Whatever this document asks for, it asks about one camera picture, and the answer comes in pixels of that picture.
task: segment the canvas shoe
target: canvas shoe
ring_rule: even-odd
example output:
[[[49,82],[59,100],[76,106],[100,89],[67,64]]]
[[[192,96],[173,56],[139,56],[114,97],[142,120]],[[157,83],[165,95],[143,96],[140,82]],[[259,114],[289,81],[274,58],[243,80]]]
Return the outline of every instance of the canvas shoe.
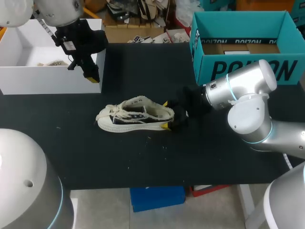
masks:
[[[99,127],[109,132],[123,133],[132,130],[164,130],[161,126],[172,121],[171,108],[138,96],[119,105],[107,105],[97,116]]]

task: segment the white cable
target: white cable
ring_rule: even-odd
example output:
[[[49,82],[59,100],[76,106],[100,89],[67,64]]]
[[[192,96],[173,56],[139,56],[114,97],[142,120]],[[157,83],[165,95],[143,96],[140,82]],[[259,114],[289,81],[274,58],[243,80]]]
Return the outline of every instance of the white cable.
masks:
[[[49,27],[44,23],[44,21],[42,19],[40,19],[38,17],[38,14],[33,11],[33,16],[37,19],[37,21],[39,22],[39,24],[45,29],[45,31],[50,35],[53,36],[53,32],[49,29]]]
[[[286,161],[286,163],[287,163],[289,169],[290,169],[290,170],[293,169],[293,167],[292,167],[292,165],[291,165],[291,163],[290,163],[290,161],[289,161],[289,159],[288,159],[288,157],[287,157],[287,154],[283,154],[283,156],[284,156],[284,158],[285,158],[285,161]]]

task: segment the black table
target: black table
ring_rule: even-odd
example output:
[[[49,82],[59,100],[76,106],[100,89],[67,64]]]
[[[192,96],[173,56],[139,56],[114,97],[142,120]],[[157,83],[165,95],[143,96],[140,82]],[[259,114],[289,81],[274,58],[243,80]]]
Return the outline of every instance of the black table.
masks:
[[[281,154],[251,150],[227,110],[180,132],[115,134],[93,124],[107,104],[138,95],[162,104],[184,85],[195,85],[188,44],[110,45],[101,94],[0,96],[0,128],[32,137],[70,189],[267,183],[288,171]],[[279,86],[269,109],[274,119],[305,122],[303,89]]]

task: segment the shoelace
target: shoelace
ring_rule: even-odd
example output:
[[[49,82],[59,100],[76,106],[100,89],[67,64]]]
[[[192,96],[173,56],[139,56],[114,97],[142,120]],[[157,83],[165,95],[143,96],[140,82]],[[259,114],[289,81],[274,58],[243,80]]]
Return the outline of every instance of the shoelace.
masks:
[[[96,121],[99,120],[102,117],[112,116],[112,117],[118,117],[118,118],[130,118],[131,116],[127,113],[127,111],[124,111],[122,109],[122,104],[119,105],[107,105],[106,108],[110,108],[110,112],[108,114],[98,114],[96,116]]]

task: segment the white rubber sole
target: white rubber sole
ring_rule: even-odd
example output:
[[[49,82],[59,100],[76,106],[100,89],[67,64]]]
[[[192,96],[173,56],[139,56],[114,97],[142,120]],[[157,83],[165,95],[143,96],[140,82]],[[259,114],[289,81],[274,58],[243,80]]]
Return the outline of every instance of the white rubber sole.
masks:
[[[167,122],[160,123],[145,123],[145,124],[132,124],[132,125],[108,125],[103,122],[97,122],[99,127],[108,132],[125,133],[133,130],[164,130],[161,126]]]

